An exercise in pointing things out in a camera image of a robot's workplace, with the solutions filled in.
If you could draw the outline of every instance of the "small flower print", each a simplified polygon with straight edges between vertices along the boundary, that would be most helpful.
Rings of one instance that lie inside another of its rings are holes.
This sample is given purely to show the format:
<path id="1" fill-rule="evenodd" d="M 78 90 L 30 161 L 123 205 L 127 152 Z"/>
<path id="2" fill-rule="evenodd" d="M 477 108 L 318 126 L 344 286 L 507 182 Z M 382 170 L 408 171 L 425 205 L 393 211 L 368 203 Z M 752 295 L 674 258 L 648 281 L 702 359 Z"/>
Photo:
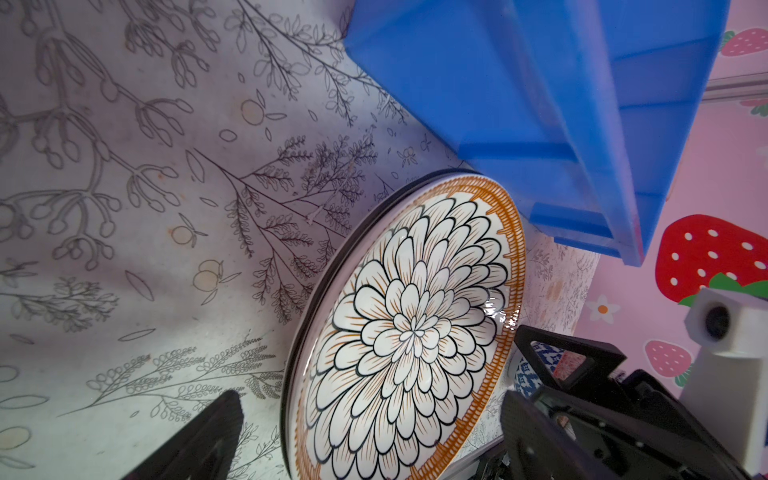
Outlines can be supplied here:
<path id="1" fill-rule="evenodd" d="M 608 303 L 605 295 L 600 295 L 597 302 L 586 302 L 587 308 L 592 310 L 589 316 L 590 320 L 605 320 L 606 323 L 614 322 L 614 313 L 621 310 L 621 307 L 615 303 Z"/>

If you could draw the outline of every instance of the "red strawberry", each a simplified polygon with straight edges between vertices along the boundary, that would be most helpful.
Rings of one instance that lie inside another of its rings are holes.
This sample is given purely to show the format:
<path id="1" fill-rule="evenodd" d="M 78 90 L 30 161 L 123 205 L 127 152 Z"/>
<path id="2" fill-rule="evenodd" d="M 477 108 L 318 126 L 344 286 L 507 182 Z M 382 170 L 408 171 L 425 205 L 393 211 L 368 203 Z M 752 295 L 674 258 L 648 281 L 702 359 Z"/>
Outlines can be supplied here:
<path id="1" fill-rule="evenodd" d="M 731 222 L 691 215 L 672 223 L 661 236 L 656 285 L 680 302 L 724 273 L 741 286 L 768 280 L 768 240 Z"/>
<path id="2" fill-rule="evenodd" d="M 768 30 L 764 28 L 750 28 L 727 40 L 720 53 L 726 57 L 736 57 L 763 50 L 768 50 Z"/>
<path id="3" fill-rule="evenodd" d="M 687 379 L 688 369 L 693 362 L 693 357 L 683 347 L 662 340 L 648 340 L 645 356 L 656 373 L 667 378 L 684 376 Z"/>

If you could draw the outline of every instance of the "blue plastic crate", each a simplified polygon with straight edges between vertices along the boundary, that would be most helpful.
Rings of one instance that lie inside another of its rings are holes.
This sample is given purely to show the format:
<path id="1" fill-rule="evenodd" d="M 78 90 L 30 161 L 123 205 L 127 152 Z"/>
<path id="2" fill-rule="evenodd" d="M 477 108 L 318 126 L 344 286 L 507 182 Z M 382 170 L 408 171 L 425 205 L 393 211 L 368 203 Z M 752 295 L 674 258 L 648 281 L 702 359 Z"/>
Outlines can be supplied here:
<path id="1" fill-rule="evenodd" d="M 564 245 L 640 266 L 728 0 L 357 0 L 349 56 Z"/>

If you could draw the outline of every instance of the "plate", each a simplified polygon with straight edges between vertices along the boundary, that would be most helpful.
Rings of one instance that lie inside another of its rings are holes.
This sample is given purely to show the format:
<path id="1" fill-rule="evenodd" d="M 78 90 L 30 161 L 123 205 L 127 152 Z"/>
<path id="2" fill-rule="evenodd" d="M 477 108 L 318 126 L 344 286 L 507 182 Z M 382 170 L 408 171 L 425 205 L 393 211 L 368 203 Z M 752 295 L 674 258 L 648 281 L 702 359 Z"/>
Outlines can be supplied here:
<path id="1" fill-rule="evenodd" d="M 438 478 L 504 369 L 525 241 L 493 180 L 440 172 L 393 195 L 339 249 L 286 365 L 293 478 Z"/>

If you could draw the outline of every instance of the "white plate with flower design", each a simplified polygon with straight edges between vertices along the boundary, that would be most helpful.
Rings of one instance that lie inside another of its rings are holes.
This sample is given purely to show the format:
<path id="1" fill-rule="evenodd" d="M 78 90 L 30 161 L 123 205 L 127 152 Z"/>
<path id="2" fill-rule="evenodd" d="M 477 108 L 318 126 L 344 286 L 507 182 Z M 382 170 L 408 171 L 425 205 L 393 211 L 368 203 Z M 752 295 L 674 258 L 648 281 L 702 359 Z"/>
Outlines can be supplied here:
<path id="1" fill-rule="evenodd" d="M 294 479 L 435 479 L 504 369 L 525 281 L 515 205 L 438 172 L 393 194 L 336 254 L 286 365 Z"/>

